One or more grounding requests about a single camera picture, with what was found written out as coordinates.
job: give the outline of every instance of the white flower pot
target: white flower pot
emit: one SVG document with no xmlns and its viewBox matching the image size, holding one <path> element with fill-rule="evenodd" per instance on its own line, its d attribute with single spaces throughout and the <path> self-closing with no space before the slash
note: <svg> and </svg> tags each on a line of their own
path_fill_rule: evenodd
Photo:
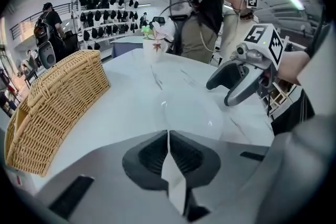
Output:
<svg viewBox="0 0 336 224">
<path fill-rule="evenodd" d="M 149 63 L 159 61 L 162 54 L 168 50 L 168 43 L 162 40 L 143 39 L 143 53 Z"/>
</svg>

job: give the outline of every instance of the metal railing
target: metal railing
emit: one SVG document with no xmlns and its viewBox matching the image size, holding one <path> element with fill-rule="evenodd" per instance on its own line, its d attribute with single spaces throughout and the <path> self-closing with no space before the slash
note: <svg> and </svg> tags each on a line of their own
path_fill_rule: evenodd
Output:
<svg viewBox="0 0 336 224">
<path fill-rule="evenodd" d="M 63 15 L 66 13 L 70 13 L 72 9 L 78 10 L 78 5 L 73 3 L 66 3 L 59 6 L 53 7 L 54 10 L 58 13 L 58 15 Z M 43 14 L 43 12 L 36 13 L 34 15 L 31 15 L 30 17 L 24 19 L 17 25 L 13 26 L 10 29 L 10 32 L 12 32 L 12 38 L 13 40 L 23 34 L 25 31 L 32 29 L 35 27 L 36 21 L 39 19 L 39 17 Z"/>
</svg>

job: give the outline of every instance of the wicker basket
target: wicker basket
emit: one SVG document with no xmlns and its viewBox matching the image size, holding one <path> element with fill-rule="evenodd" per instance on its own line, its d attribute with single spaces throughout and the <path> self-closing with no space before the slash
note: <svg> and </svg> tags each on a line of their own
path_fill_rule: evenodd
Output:
<svg viewBox="0 0 336 224">
<path fill-rule="evenodd" d="M 9 121 L 6 164 L 45 176 L 72 127 L 109 88 L 99 51 L 81 50 L 54 65 Z"/>
</svg>

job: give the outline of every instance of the black slot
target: black slot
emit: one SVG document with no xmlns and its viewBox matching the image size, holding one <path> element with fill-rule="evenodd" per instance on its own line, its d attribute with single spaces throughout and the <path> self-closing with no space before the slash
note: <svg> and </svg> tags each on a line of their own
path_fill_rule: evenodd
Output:
<svg viewBox="0 0 336 224">
<path fill-rule="evenodd" d="M 78 176 L 49 206 L 49 209 L 60 217 L 68 219 L 93 181 L 94 179 L 91 177 Z"/>
<path fill-rule="evenodd" d="M 241 157 L 245 157 L 245 158 L 248 158 L 248 159 L 254 159 L 255 161 L 259 161 L 259 162 L 262 162 L 265 158 L 265 156 L 263 156 L 263 155 L 248 152 L 248 151 L 244 151 L 240 155 L 241 155 Z"/>
</svg>

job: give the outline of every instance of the white plate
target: white plate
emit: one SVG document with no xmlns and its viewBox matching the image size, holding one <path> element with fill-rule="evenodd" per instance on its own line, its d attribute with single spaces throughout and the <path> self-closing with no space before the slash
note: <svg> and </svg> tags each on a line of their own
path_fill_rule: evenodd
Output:
<svg viewBox="0 0 336 224">
<path fill-rule="evenodd" d="M 154 121 L 158 130 L 176 130 L 219 139 L 223 116 L 205 92 L 163 90 L 154 101 Z"/>
</svg>

